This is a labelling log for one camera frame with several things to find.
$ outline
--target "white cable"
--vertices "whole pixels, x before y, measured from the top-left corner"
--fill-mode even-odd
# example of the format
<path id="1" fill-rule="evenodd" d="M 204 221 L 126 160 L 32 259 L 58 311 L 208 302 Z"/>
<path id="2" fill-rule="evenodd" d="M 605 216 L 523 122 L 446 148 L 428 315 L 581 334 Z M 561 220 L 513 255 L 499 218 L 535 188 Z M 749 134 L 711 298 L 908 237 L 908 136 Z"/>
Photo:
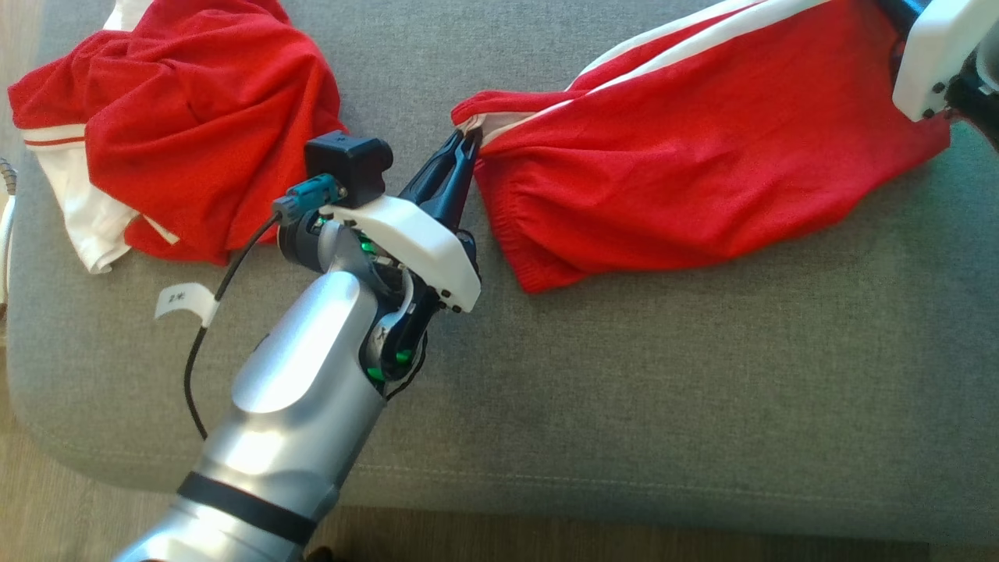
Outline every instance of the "white cable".
<path id="1" fill-rule="evenodd" d="M 8 288 L 10 287 L 10 241 L 14 229 L 14 199 L 7 199 L 0 215 L 0 259 L 3 260 L 3 275 L 0 275 L 0 303 L 7 304 Z"/>

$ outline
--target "black band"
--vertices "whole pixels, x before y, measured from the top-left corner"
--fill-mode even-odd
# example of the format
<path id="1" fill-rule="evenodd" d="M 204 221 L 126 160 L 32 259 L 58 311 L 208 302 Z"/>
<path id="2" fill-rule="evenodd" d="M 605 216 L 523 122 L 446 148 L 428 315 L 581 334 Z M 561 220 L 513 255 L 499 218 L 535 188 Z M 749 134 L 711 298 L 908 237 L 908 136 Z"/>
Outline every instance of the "black band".
<path id="1" fill-rule="evenodd" d="M 188 474 L 177 494 L 224 511 L 300 546 L 306 546 L 316 532 L 316 522 L 313 520 L 197 472 Z"/>

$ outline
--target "white label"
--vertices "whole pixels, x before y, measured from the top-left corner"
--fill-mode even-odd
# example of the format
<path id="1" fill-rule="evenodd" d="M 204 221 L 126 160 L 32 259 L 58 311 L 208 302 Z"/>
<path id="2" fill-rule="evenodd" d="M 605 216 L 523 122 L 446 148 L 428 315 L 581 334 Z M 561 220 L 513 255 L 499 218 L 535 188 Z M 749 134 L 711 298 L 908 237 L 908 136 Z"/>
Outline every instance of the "white label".
<path id="1" fill-rule="evenodd" d="M 160 299 L 156 303 L 156 317 L 160 318 L 175 310 L 190 310 L 201 316 L 201 325 L 207 328 L 218 309 L 219 303 L 208 287 L 201 283 L 181 283 L 160 291 Z"/>

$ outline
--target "teal connector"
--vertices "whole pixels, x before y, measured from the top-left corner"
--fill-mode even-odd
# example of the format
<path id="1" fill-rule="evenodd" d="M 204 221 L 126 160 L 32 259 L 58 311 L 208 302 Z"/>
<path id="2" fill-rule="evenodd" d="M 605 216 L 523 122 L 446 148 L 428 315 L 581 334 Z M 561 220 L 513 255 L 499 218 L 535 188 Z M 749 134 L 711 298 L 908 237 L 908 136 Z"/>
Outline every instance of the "teal connector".
<path id="1" fill-rule="evenodd" d="M 281 215 L 281 224 L 289 225 L 313 209 L 340 201 L 337 180 L 330 174 L 320 174 L 292 187 L 288 193 L 275 199 L 271 208 Z"/>

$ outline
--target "gray cushion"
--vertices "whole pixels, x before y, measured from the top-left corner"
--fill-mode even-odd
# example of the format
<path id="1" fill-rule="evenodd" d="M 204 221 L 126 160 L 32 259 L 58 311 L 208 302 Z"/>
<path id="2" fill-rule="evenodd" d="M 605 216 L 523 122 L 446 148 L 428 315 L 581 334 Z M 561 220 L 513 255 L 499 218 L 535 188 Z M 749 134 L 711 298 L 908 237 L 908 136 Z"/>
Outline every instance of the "gray cushion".
<path id="1" fill-rule="evenodd" d="M 393 145 L 399 189 L 447 137 L 457 102 L 564 87 L 619 40 L 707 3 L 286 5 L 329 57 L 345 122 Z M 96 4 L 50 0 L 44 60 L 100 26 L 108 8 Z M 535 297 L 474 197 L 481 305 L 437 322 L 424 373 L 379 423 L 344 501 L 994 542 L 997 177 L 999 158 L 958 127 L 952 150 L 826 232 L 720 267 Z M 198 323 L 154 322 L 154 301 L 177 282 L 214 287 L 222 271 L 133 253 L 87 275 L 37 167 L 18 200 L 9 372 L 21 422 L 84 474 L 172 489 L 200 448 L 181 394 Z M 209 427 L 313 277 L 273 248 L 240 272 L 195 373 Z"/>

